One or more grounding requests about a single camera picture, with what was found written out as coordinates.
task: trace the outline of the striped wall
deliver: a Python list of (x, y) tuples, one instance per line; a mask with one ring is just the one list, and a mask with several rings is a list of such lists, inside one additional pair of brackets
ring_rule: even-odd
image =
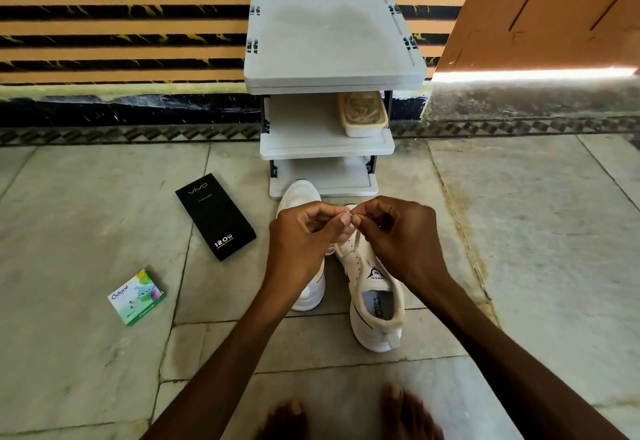
[[(396, 1), (430, 79), (465, 0)], [(0, 0), (0, 84), (242, 81), (249, 3)]]

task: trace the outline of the orange door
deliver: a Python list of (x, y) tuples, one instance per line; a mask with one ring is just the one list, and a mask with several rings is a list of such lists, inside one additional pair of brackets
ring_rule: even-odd
[(640, 0), (467, 0), (438, 71), (640, 66)]

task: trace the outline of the foot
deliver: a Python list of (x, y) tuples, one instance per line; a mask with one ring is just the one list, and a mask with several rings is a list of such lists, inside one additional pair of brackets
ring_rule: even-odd
[(444, 440), (422, 401), (396, 384), (382, 388), (381, 409), (383, 440)]
[(309, 424), (302, 403), (297, 400), (276, 406), (258, 431), (255, 440), (308, 440)]

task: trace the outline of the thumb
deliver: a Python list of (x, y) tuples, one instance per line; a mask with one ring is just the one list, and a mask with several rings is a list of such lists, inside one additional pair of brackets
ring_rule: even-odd
[(340, 234), (342, 234), (344, 228), (350, 223), (351, 216), (349, 216), (347, 212), (343, 212), (342, 214), (332, 217), (332, 219), (324, 225), (322, 230), (315, 234), (320, 240), (326, 243), (326, 246), (328, 247), (332, 243), (336, 243), (338, 241)]
[(354, 214), (351, 218), (351, 222), (353, 222), (356, 229), (363, 233), (364, 237), (367, 238), (367, 241), (374, 247), (377, 244), (381, 244), (381, 242), (387, 237), (385, 233), (380, 231), (380, 228), (376, 223), (362, 214)]

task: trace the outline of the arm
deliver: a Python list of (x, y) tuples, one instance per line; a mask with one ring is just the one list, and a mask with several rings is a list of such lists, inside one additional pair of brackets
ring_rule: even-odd
[(624, 440), (610, 422), (498, 329), (449, 275), (435, 211), (378, 197), (353, 223), (385, 267), (449, 328), (526, 439)]
[(269, 226), (262, 286), (228, 337), (143, 436), (218, 439), (240, 402), (273, 331), (324, 259), (351, 232), (349, 209), (312, 202), (280, 212)]

